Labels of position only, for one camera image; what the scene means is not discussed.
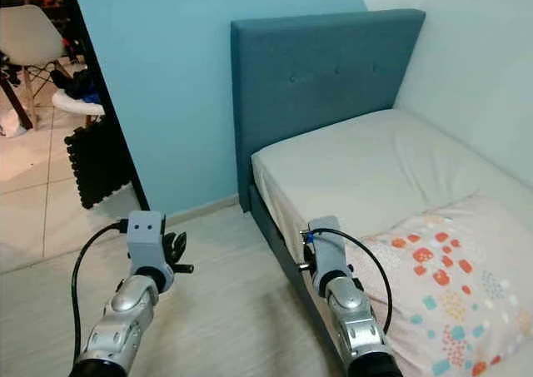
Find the pink patterned pillow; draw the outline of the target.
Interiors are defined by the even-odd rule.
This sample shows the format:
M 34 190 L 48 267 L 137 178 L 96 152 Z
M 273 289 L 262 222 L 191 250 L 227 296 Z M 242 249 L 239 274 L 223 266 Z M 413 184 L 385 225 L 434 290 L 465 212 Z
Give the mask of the pink patterned pillow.
M 347 254 L 403 377 L 526 377 L 533 232 L 472 195 L 362 237 Z

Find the black foam floor mat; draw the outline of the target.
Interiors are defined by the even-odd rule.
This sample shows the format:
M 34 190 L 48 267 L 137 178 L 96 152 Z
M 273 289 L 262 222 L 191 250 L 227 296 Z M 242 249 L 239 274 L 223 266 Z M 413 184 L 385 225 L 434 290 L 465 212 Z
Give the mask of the black foam floor mat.
M 128 150 L 119 142 L 121 138 L 121 127 L 107 116 L 76 127 L 64 138 L 84 209 L 91 209 L 132 182 L 136 169 Z

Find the mattress with cream sheet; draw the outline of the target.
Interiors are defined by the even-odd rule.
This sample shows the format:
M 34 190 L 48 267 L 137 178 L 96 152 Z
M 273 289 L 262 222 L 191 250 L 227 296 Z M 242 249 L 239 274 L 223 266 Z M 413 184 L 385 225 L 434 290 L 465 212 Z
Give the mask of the mattress with cream sheet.
M 252 179 L 297 266 L 304 254 L 301 231 L 332 216 L 349 241 L 346 262 L 362 286 L 347 252 L 358 249 L 373 258 L 363 236 L 472 195 L 498 202 L 533 232 L 533 187 L 400 110 L 369 113 L 274 142 L 252 154 Z M 334 316 L 312 275 L 304 275 L 336 347 Z M 344 365 L 343 355 L 336 353 Z

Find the white chair under clothes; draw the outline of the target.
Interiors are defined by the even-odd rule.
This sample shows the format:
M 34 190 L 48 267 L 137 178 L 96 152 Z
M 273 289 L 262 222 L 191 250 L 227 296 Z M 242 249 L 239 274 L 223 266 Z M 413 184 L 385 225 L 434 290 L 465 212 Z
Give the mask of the white chair under clothes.
M 51 96 L 51 103 L 58 110 L 83 116 L 103 116 L 104 108 L 100 104 L 75 99 L 68 96 L 63 89 L 57 89 Z

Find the dark blue clothes pile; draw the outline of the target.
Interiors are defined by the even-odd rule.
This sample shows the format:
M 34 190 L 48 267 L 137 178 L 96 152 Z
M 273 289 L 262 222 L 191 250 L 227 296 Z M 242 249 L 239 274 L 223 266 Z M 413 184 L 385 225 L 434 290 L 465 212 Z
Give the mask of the dark blue clothes pile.
M 60 67 L 54 67 L 49 72 L 49 76 L 54 86 L 64 91 L 69 98 L 99 104 L 99 106 L 102 104 L 94 83 L 94 72 L 91 69 L 83 68 L 69 72 Z

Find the teal upholstered bed headboard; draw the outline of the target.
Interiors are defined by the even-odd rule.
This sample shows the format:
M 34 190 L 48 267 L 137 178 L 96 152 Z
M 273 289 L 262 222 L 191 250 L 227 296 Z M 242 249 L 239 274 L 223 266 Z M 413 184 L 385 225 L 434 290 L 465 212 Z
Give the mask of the teal upholstered bed headboard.
M 237 200 L 252 208 L 252 154 L 395 104 L 426 13 L 401 8 L 230 23 Z

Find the white shell chair wooden legs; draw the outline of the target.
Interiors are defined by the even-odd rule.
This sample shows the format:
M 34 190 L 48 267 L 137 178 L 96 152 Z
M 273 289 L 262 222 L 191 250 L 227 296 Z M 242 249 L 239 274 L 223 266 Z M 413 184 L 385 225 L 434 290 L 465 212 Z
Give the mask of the white shell chair wooden legs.
M 20 125 L 30 130 L 37 122 L 34 77 L 48 82 L 49 72 L 69 74 L 60 63 L 65 55 L 63 38 L 40 7 L 1 7 L 0 53 L 3 67 L 7 66 L 18 77 L 22 95 L 15 95 L 7 77 L 2 78 L 1 87 L 12 98 Z

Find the dark blue bed frame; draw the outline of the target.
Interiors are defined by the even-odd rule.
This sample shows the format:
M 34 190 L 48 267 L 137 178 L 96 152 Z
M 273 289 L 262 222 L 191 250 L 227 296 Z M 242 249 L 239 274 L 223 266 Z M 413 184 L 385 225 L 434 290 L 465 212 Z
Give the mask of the dark blue bed frame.
M 319 342 L 317 345 L 324 350 L 324 357 L 327 358 L 327 362 L 330 365 L 328 366 L 330 375 L 332 377 L 346 377 L 346 369 L 344 369 L 343 362 L 336 353 L 335 344 L 331 339 L 331 332 L 328 331 L 327 324 L 325 324 L 319 311 L 317 311 L 316 297 L 308 292 L 304 281 L 305 275 L 298 270 L 296 261 L 292 258 L 289 248 L 286 247 L 282 233 L 276 227 L 266 205 L 264 205 L 264 201 L 254 186 L 247 188 L 245 197 L 250 201 L 248 210 L 251 212 L 252 218 L 254 218 L 256 225 L 262 232 L 264 239 L 266 239 L 266 243 L 269 244 L 271 251 L 273 251 L 279 266 L 283 270 L 283 274 L 289 281 L 290 287 L 296 292 L 301 313 L 308 321 L 310 328 L 315 331 L 317 342 Z

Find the black door frame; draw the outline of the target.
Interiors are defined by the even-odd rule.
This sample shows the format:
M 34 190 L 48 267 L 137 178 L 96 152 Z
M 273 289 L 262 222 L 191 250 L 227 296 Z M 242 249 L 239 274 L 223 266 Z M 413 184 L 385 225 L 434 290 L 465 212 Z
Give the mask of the black door frame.
M 117 111 L 115 111 L 112 96 L 110 95 L 109 87 L 107 87 L 106 79 L 104 79 L 102 66 L 99 64 L 99 58 L 96 54 L 94 42 L 92 42 L 90 30 L 88 30 L 87 24 L 85 23 L 81 4 L 79 0 L 63 1 L 65 8 L 67 8 L 69 11 L 73 26 L 75 26 L 77 33 L 79 33 L 79 35 L 82 37 L 85 62 L 87 62 L 88 67 L 95 72 L 94 79 L 92 79 L 92 84 L 95 85 L 97 92 L 99 92 L 100 100 L 102 100 L 104 115 L 106 115 L 107 121 L 110 121 L 112 125 L 117 127 L 118 145 L 122 148 L 125 159 L 129 161 L 130 165 L 133 167 L 131 186 L 134 195 L 136 195 L 138 206 L 140 206 L 142 211 L 151 211 L 152 208 L 150 207 L 146 194 L 144 193 L 141 180 L 138 178 L 136 167 L 133 165 L 131 152 L 129 151 L 128 147 L 128 141 L 126 140 L 125 134 L 122 132 L 121 122 L 118 119 Z

